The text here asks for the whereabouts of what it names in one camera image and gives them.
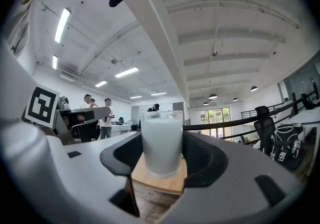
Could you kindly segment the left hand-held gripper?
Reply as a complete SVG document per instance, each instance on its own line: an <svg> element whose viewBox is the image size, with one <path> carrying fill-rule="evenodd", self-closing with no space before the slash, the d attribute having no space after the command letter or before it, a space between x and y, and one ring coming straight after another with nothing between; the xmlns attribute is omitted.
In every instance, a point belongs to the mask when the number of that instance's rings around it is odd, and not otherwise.
<svg viewBox="0 0 320 224"><path fill-rule="evenodd" d="M56 111L60 94L37 84L3 40L0 47L1 128L25 117L51 128L54 124L54 133L64 145L86 143L96 137L98 121L110 115L110 107Z"/></svg>

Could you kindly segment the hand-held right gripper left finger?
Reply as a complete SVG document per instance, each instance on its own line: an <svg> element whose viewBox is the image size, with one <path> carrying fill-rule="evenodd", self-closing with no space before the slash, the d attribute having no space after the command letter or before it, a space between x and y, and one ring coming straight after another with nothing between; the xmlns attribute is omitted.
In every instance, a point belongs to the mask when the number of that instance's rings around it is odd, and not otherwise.
<svg viewBox="0 0 320 224"><path fill-rule="evenodd" d="M81 207L84 224L142 224L143 220L121 209L110 199L123 189L128 179L114 175L100 161L104 149L137 135L128 132L109 139L64 146L48 136L47 141L58 176L68 195Z"/></svg>

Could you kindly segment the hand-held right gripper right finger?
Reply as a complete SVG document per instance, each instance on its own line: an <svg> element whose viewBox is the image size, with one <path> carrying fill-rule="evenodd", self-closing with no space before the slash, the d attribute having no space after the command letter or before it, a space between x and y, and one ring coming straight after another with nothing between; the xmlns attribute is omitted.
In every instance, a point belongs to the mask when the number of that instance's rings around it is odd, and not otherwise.
<svg viewBox="0 0 320 224"><path fill-rule="evenodd" d="M272 224L301 196L296 176L247 145L184 132L183 194L162 224Z"/></svg>

